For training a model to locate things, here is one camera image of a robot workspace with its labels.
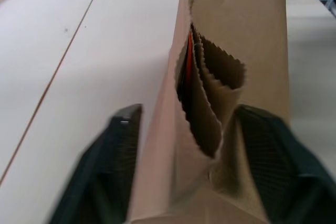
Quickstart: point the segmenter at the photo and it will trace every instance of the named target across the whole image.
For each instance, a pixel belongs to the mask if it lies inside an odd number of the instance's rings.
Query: brown paper
[[[200,36],[194,36],[188,122],[176,80],[191,20]],[[288,118],[286,38],[285,0],[180,0],[167,72],[136,169],[132,223],[267,221],[232,113],[243,91],[241,102]],[[243,90],[242,64],[221,48],[246,65]]]

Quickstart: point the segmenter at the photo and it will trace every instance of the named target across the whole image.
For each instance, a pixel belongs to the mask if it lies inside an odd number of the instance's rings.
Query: white wooden surface
[[[0,187],[1,223],[44,223],[78,154],[118,108],[144,103],[144,139],[177,1],[93,1]],[[336,21],[318,0],[287,0],[287,8],[292,126],[333,170],[335,108],[326,109],[321,101],[332,105],[334,98]]]
[[[287,0],[291,127],[336,179],[336,19],[318,0]]]
[[[90,1],[0,0],[0,178]]]
[[[44,223],[78,155],[116,110],[144,104],[146,135],[178,0],[94,0],[0,187],[0,223]]]

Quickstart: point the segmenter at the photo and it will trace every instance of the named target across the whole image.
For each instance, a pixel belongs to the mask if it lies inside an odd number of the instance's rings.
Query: brown paper bag
[[[180,0],[167,72],[136,169],[132,223],[267,222],[233,114],[243,102],[288,119],[285,8],[285,0]],[[191,22],[187,121],[176,80]]]

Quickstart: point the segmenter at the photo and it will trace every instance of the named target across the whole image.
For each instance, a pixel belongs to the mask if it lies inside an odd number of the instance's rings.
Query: paper bag
[[[186,115],[176,83],[190,32]],[[267,222],[234,117],[238,102],[288,119],[285,0],[180,0],[167,72],[136,169],[132,223]]]

